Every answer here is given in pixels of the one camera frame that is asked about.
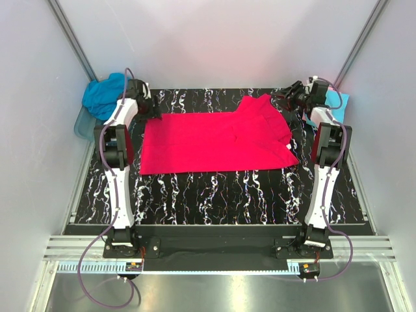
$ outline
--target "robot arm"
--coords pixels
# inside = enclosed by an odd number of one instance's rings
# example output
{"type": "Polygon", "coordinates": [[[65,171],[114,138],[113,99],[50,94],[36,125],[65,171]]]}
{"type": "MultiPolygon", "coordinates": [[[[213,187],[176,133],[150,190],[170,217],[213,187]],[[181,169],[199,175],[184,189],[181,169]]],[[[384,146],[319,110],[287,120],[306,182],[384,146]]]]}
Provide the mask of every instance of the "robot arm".
{"type": "Polygon", "coordinates": [[[311,158],[315,163],[315,182],[313,185],[311,203],[305,217],[302,231],[296,236],[295,243],[288,247],[300,257],[310,257],[315,252],[323,252],[329,245],[329,230],[322,215],[324,210],[327,220],[335,181],[339,170],[346,162],[352,134],[352,128],[345,126],[346,132],[336,124],[331,110],[325,105],[326,92],[329,84],[318,77],[309,78],[305,86],[297,81],[292,86],[279,90],[276,96],[278,104],[288,111],[301,108],[303,114],[318,126],[313,143],[311,158]],[[343,139],[346,139],[346,148],[340,161],[330,173],[326,191],[325,183],[334,160],[340,156],[343,139]]]}
{"type": "Polygon", "coordinates": [[[99,152],[99,137],[104,127],[103,154],[111,170],[105,169],[110,189],[111,221],[117,219],[107,235],[107,244],[112,252],[109,257],[118,257],[123,252],[136,252],[140,246],[135,235],[135,219],[132,214],[129,191],[130,165],[134,160],[134,151],[128,133],[129,126],[136,118],[138,121],[161,118],[157,98],[152,99],[147,83],[138,79],[128,82],[125,99],[119,99],[117,106],[104,125],[94,128],[96,155],[102,162],[99,152]]]}

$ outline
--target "white panel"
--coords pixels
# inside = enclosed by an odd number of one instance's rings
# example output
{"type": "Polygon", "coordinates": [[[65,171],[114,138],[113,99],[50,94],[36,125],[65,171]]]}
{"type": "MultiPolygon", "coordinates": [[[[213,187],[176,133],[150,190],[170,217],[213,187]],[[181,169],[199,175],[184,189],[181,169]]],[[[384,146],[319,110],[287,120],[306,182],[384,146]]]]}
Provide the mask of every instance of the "white panel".
{"type": "Polygon", "coordinates": [[[88,81],[46,1],[1,1],[0,28],[0,310],[25,311],[86,147],[73,125],[88,81]]]}
{"type": "Polygon", "coordinates": [[[346,76],[352,152],[416,306],[416,2],[391,1],[346,76]]]}
{"type": "Polygon", "coordinates": [[[152,88],[334,80],[376,0],[60,0],[99,78],[152,88]]]}

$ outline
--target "purple cable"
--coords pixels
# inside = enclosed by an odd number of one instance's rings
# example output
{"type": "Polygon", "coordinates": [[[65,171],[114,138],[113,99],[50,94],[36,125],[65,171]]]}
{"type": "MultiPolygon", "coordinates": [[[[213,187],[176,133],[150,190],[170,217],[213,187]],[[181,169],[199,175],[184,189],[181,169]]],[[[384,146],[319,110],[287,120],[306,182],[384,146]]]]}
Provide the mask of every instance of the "purple cable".
{"type": "MultiPolygon", "coordinates": [[[[337,124],[337,125],[339,125],[341,127],[341,129],[343,130],[343,134],[344,134],[343,135],[343,141],[341,143],[341,151],[340,151],[338,157],[336,158],[336,160],[330,166],[330,169],[328,170],[328,174],[331,174],[332,169],[337,165],[337,163],[341,160],[341,157],[344,155],[345,148],[346,148],[346,140],[347,140],[347,137],[346,136],[347,136],[347,134],[346,134],[345,126],[341,122],[338,122],[338,121],[334,120],[333,117],[332,117],[332,115],[329,113],[329,111],[326,111],[326,115],[332,120],[333,123],[335,123],[335,124],[337,124]]],[[[331,177],[329,176],[325,180],[324,194],[322,196],[322,206],[323,207],[325,207],[325,195],[326,195],[326,191],[328,189],[328,184],[330,183],[330,178],[331,177]]],[[[322,210],[322,215],[324,217],[324,220],[325,220],[325,223],[326,223],[326,227],[328,228],[328,230],[331,233],[333,233],[333,234],[338,234],[338,235],[342,235],[343,237],[345,237],[347,239],[349,245],[350,245],[350,257],[348,258],[348,262],[346,263],[345,267],[340,272],[336,273],[333,276],[330,276],[328,278],[320,278],[320,281],[329,281],[329,280],[332,280],[334,278],[337,278],[337,277],[341,276],[348,269],[348,267],[350,266],[350,264],[352,262],[352,257],[354,255],[354,248],[352,246],[352,241],[351,241],[350,237],[347,234],[345,234],[342,231],[336,231],[336,230],[334,230],[331,227],[331,225],[330,225],[330,223],[328,221],[328,218],[326,217],[326,213],[325,213],[325,210],[324,209],[322,210]]]]}
{"type": "MultiPolygon", "coordinates": [[[[122,105],[124,104],[125,101],[125,93],[127,92],[127,72],[130,72],[131,77],[134,78],[135,76],[133,75],[133,73],[131,72],[130,68],[126,68],[124,70],[124,89],[123,89],[123,96],[122,96],[122,105]]],[[[103,162],[104,167],[111,172],[113,178],[114,178],[114,190],[115,190],[115,201],[116,201],[116,208],[118,208],[118,204],[119,204],[119,200],[118,200],[118,188],[117,188],[117,181],[116,181],[116,174],[114,172],[114,170],[109,166],[109,164],[107,163],[107,161],[105,160],[104,157],[104,134],[105,131],[110,127],[111,124],[114,123],[114,121],[117,119],[118,115],[120,114],[121,110],[122,110],[123,106],[120,106],[119,109],[116,111],[116,114],[114,115],[113,120],[111,120],[107,125],[104,126],[103,130],[101,130],[101,133],[99,134],[99,154],[101,156],[101,161],[103,162]]],[[[87,289],[85,288],[85,285],[83,283],[83,280],[81,278],[81,264],[83,262],[83,259],[87,253],[87,251],[91,248],[92,245],[94,245],[96,243],[96,241],[98,241],[100,238],[102,238],[102,236],[104,236],[108,231],[110,231],[110,229],[113,227],[114,223],[116,223],[117,220],[117,216],[118,216],[118,209],[116,210],[115,214],[114,214],[114,218],[112,220],[112,222],[110,223],[110,225],[108,226],[108,228],[106,228],[100,235],[98,235],[84,250],[83,254],[81,255],[81,257],[79,258],[78,261],[78,269],[77,269],[77,277],[78,277],[78,281],[79,281],[79,285],[81,286],[85,296],[90,299],[93,303],[99,305],[100,307],[104,307],[106,309],[112,309],[112,310],[117,310],[117,309],[123,309],[125,307],[127,307],[131,300],[133,299],[133,296],[135,294],[135,289],[137,290],[137,293],[140,297],[140,293],[138,292],[138,289],[136,287],[136,285],[130,280],[130,279],[126,279],[130,286],[131,286],[131,296],[128,299],[128,301],[125,304],[122,305],[107,305],[107,304],[103,304],[99,301],[97,301],[96,299],[94,299],[90,293],[87,291],[87,289]]]]}
{"type": "MultiPolygon", "coordinates": [[[[97,289],[99,289],[104,284],[107,284],[108,282],[115,281],[115,280],[118,280],[118,278],[117,277],[112,277],[112,278],[105,279],[104,281],[102,281],[101,283],[99,283],[98,285],[96,285],[93,289],[89,290],[89,293],[91,293],[93,291],[96,291],[97,289]]],[[[137,306],[140,306],[141,301],[142,301],[142,298],[141,298],[141,295],[140,295],[140,291],[137,288],[136,284],[133,283],[133,285],[134,285],[134,287],[136,289],[136,292],[138,294],[138,305],[137,306]]],[[[86,297],[85,294],[84,294],[84,295],[82,295],[82,296],[80,296],[78,298],[75,298],[75,299],[68,298],[67,295],[66,295],[67,289],[66,289],[66,286],[65,286],[65,283],[64,282],[62,283],[62,287],[64,288],[64,297],[65,297],[65,299],[67,299],[67,301],[69,301],[71,303],[76,303],[76,302],[78,302],[78,301],[80,301],[80,300],[82,300],[83,298],[86,297]]]]}

